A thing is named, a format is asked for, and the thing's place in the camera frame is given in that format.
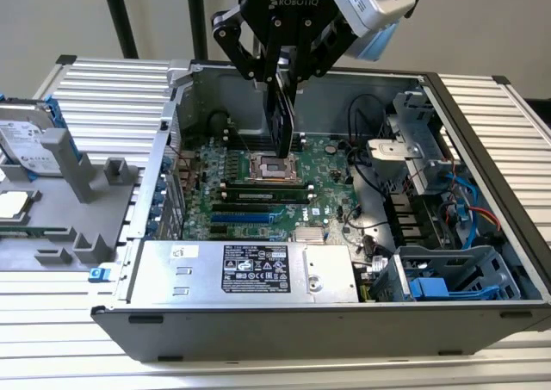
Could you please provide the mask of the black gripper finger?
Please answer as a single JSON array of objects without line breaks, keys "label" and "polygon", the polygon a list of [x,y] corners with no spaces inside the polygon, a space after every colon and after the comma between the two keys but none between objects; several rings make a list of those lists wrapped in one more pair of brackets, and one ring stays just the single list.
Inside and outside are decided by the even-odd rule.
[{"label": "black gripper finger", "polygon": [[245,79],[272,84],[282,49],[282,20],[277,17],[269,19],[268,34],[264,41],[260,41],[263,51],[258,59],[240,42],[244,22],[238,5],[217,12],[212,18],[213,37]]},{"label": "black gripper finger", "polygon": [[357,39],[350,25],[337,17],[318,34],[313,25],[299,31],[298,44],[289,54],[287,90],[297,90],[310,77],[323,77]]}]

